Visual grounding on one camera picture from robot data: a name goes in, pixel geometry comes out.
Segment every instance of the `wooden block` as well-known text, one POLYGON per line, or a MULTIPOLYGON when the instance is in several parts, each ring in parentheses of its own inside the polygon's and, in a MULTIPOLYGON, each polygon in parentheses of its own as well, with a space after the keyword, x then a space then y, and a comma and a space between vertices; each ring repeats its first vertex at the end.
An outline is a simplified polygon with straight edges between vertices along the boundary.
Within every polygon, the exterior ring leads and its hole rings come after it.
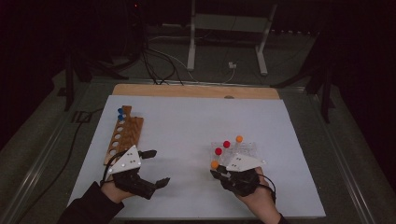
POLYGON ((132 117, 132 107, 129 105, 122 106, 124 118, 123 120, 117 119, 114 127, 113 136, 110 144, 108 145, 105 165, 108 164, 110 159, 117 153, 128 150, 133 145, 138 144, 140 133, 143 127, 143 118, 132 117))

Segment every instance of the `hand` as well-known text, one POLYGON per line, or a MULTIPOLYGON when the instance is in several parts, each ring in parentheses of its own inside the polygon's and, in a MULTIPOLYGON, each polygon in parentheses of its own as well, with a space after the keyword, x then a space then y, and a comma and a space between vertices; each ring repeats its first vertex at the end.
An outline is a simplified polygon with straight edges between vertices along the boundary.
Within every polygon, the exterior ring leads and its hole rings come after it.
MULTIPOLYGON (((260 177, 260 183, 268 186, 268 182, 262 176, 262 168, 255 168, 260 177)), ((262 222, 266 224, 277 224, 280 220, 280 214, 276 210, 276 206, 271 197, 271 191, 265 188, 257 187, 256 190, 246 197, 236 195, 247 208, 262 222)))
POLYGON ((113 176, 109 176, 107 182, 101 187, 101 191, 107 196, 108 199, 113 201, 113 203, 121 203, 122 200, 134 196, 134 194, 118 189, 116 184, 114 184, 113 176))

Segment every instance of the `gray floor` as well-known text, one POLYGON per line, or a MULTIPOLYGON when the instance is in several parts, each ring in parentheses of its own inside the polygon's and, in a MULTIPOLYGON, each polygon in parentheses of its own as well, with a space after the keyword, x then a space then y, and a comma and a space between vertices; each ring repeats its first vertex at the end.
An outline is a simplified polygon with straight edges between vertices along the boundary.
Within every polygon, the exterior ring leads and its hole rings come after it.
MULTIPOLYGON (((186 31, 182 30, 177 36, 185 34, 186 31)), ((224 34, 210 33, 203 35, 207 35, 208 39, 198 41, 193 72, 189 74, 181 63, 174 60, 184 84, 210 83, 210 85, 264 87, 276 84, 298 73, 304 58, 315 42, 314 37, 307 35, 270 35, 264 50, 269 75, 263 77, 259 74, 253 49, 257 36, 246 37, 239 34, 242 37, 227 35, 224 37, 224 34), (239 41, 228 43, 229 39, 239 39, 239 41), (227 67, 228 62, 236 62, 234 74, 233 70, 227 67)), ((152 49, 172 55, 182 63, 187 62, 188 39, 156 37, 149 43, 152 49)), ((164 60, 149 57, 149 63, 161 77, 172 71, 169 63, 164 60)), ((121 73, 130 77, 123 82, 145 83, 149 80, 145 65, 141 61, 121 73)), ((331 123, 325 124, 318 115, 318 97, 303 92, 307 81, 306 78, 294 83, 286 89, 279 90, 279 94, 289 110, 291 122, 318 186, 319 197, 327 216, 316 219, 292 218, 290 222, 394 223, 396 196, 380 172, 370 148, 349 114, 337 88, 332 88, 332 102, 335 108, 330 110, 331 123)), ((17 217, 33 203, 66 161, 78 129, 78 123, 71 122, 74 112, 102 108, 114 86, 120 83, 102 76, 95 77, 91 83, 77 82, 76 101, 67 113, 63 112, 65 99, 56 96, 59 88, 64 86, 64 73, 56 76, 54 82, 56 84, 54 92, 45 99, 0 152, 3 161, 0 163, 0 170, 3 171, 0 177, 2 215, 5 212, 13 214, 12 211, 15 211, 14 215, 17 217), (40 169, 35 169, 35 172, 29 173, 32 167, 36 167, 35 162, 46 159, 44 156, 49 150, 52 152, 48 156, 49 161, 42 165, 42 172, 37 171, 40 169), (27 184, 35 187, 19 189, 26 176, 32 181, 27 184)), ((177 84, 177 77, 173 76, 168 82, 177 84)), ((66 207, 100 114, 101 112, 95 113, 91 122, 80 126, 70 162, 54 186, 27 214, 24 214, 21 223, 56 222, 66 207)))

